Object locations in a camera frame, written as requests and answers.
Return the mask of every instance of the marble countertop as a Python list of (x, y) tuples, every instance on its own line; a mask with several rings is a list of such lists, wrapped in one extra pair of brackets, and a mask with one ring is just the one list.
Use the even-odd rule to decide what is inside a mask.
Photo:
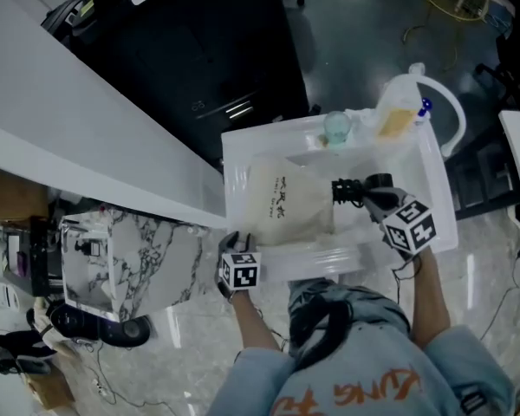
[(224, 231), (113, 207), (62, 220), (66, 303), (123, 322), (215, 288)]

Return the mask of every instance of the sleeve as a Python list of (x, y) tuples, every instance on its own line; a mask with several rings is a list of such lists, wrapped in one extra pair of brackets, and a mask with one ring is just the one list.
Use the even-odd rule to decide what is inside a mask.
[(270, 414), (295, 361), (267, 348), (246, 348), (237, 357), (207, 416), (265, 416)]
[(514, 414), (512, 382), (467, 327), (447, 329), (424, 352), (451, 386), (465, 414), (476, 416), (493, 410)]

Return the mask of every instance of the dark green floor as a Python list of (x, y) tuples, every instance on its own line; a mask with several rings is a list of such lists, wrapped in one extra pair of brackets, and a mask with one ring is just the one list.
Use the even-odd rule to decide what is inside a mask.
[[(284, 2), (310, 104), (323, 113), (374, 107), (387, 81), (423, 62), (426, 75), (445, 84), (463, 105), (464, 143), (498, 121), (494, 107), (502, 89), (489, 77), (476, 80), (473, 69), (479, 62), (497, 64), (495, 38), (503, 27), (463, 23), (457, 64), (443, 72), (458, 22), (435, 10), (427, 29), (415, 31), (407, 45), (401, 42), (406, 28), (424, 21), (426, 0), (306, 0), (302, 9), (294, 0)], [(445, 143), (457, 129), (456, 114), (431, 89), (422, 88), (422, 94), (432, 99), (432, 125)]]

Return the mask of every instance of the polished floor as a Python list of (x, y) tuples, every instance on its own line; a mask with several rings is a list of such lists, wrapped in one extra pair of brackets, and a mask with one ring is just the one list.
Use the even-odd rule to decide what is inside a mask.
[[(448, 86), (463, 104), (468, 117), (466, 140), (497, 121), (493, 111), (497, 88), (472, 75), (478, 62), (496, 63), (497, 28), (485, 23), (464, 26), (458, 63), (444, 73), (442, 68), (451, 59), (454, 21), (433, 13), (428, 29), (416, 32), (407, 45), (400, 41), (404, 29), (424, 20), (424, 0), (306, 1), (302, 10), (290, 0), (285, 5), (310, 102), (319, 104), (323, 112), (373, 107), (386, 81), (406, 72), (411, 63), (424, 62), (426, 73)], [(429, 92), (425, 95), (432, 98), (432, 124), (444, 143), (456, 130), (456, 118), (444, 100)], [(511, 271), (520, 232), (505, 211), (494, 211), (458, 223), (458, 237), (456, 250), (438, 255), (439, 272), (453, 321), (468, 325), (479, 337), (505, 291), (514, 286)], [(515, 279), (520, 286), (520, 260)], [(340, 281), (366, 285), (391, 298), (397, 294), (388, 270), (355, 272)], [(287, 286), (265, 284), (251, 294), (265, 321), (287, 336)], [(407, 315), (412, 314), (412, 281), (401, 285), (401, 305)], [(100, 351), (102, 372), (97, 363), (99, 346), (92, 353), (77, 348), (79, 361), (60, 360), (81, 416), (205, 414), (241, 348), (231, 307), (212, 292), (154, 313), (152, 321), (157, 334), (145, 346)], [(520, 288), (505, 297), (483, 342), (520, 387)], [(96, 375), (122, 398), (109, 391), (100, 396), (92, 382)], [(142, 406), (144, 401), (165, 404)]]

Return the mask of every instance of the blue shirt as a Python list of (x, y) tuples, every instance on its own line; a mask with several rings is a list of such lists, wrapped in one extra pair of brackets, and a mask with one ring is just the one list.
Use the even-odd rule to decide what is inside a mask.
[(394, 325), (357, 322), (328, 358), (293, 373), (287, 354), (247, 348), (208, 416), (514, 414), (514, 387), (466, 327), (423, 350)]

